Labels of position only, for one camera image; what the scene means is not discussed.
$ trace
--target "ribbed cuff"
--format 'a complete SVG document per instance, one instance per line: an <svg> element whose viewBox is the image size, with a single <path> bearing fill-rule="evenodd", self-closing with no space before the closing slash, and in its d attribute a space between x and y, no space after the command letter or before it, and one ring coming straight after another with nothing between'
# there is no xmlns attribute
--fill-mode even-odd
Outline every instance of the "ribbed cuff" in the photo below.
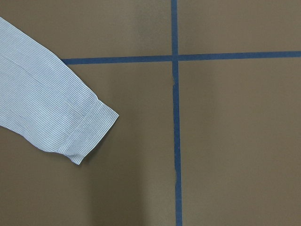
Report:
<svg viewBox="0 0 301 226"><path fill-rule="evenodd" d="M118 116L107 105L97 100L90 112L71 136L68 137L58 152L79 165L84 157L92 151L109 131Z"/></svg>

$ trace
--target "fabric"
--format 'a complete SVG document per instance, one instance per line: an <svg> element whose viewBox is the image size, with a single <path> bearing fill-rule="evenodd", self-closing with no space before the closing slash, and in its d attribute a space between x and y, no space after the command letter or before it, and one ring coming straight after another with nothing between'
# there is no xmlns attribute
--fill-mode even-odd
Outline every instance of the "fabric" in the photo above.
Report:
<svg viewBox="0 0 301 226"><path fill-rule="evenodd" d="M0 126L80 164L117 118L56 55L0 17Z"/></svg>

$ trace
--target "garment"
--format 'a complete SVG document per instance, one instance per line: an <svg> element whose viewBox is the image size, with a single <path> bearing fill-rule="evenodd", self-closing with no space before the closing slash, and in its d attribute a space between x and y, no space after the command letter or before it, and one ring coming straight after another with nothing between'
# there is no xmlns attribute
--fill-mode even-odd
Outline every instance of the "garment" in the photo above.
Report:
<svg viewBox="0 0 301 226"><path fill-rule="evenodd" d="M0 126L80 164L117 118L56 55L0 17Z"/></svg>

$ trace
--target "light blue sleeve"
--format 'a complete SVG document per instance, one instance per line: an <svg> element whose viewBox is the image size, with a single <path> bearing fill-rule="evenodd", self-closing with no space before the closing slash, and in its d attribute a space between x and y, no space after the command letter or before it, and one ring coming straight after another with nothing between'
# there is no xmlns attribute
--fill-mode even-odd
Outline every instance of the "light blue sleeve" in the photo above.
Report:
<svg viewBox="0 0 301 226"><path fill-rule="evenodd" d="M80 164L117 118L56 55L0 17L0 126Z"/></svg>

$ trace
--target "brown floor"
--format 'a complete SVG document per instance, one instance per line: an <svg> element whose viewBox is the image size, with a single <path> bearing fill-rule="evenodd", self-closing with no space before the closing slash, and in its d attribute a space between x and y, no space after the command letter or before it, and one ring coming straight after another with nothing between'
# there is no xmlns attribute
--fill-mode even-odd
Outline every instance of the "brown floor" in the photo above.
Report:
<svg viewBox="0 0 301 226"><path fill-rule="evenodd" d="M301 50L297 0L178 0L179 54ZM171 54L170 1L2 1L60 58ZM180 62L183 225L301 225L301 59ZM0 128L0 225L175 226L170 62L70 67L120 117L80 166Z"/></svg>

